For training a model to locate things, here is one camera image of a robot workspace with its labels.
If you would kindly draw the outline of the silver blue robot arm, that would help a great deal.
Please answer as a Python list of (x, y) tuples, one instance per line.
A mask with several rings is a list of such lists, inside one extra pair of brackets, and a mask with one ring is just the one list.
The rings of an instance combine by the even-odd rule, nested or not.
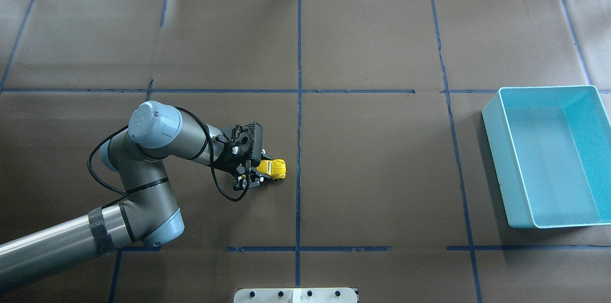
[(263, 148), (258, 122), (216, 128), (181, 107), (146, 101), (128, 125), (105, 138), (93, 151), (122, 188), (101, 186), (119, 198), (86, 215), (1, 246), (1, 292), (40, 281), (83, 262), (113, 254), (135, 242), (161, 247), (185, 230), (181, 209), (165, 168), (167, 157), (204, 165), (220, 194), (240, 201), (268, 175), (258, 166), (270, 156)]

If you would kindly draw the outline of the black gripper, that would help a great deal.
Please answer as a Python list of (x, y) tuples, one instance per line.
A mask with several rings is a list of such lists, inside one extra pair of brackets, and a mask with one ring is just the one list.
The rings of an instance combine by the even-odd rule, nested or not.
[(211, 168), (234, 176), (233, 191), (257, 188), (263, 183), (261, 173), (245, 175), (250, 168), (256, 168), (264, 160), (274, 157), (263, 153), (263, 127), (258, 122), (225, 127), (221, 133), (212, 136), (213, 148)]

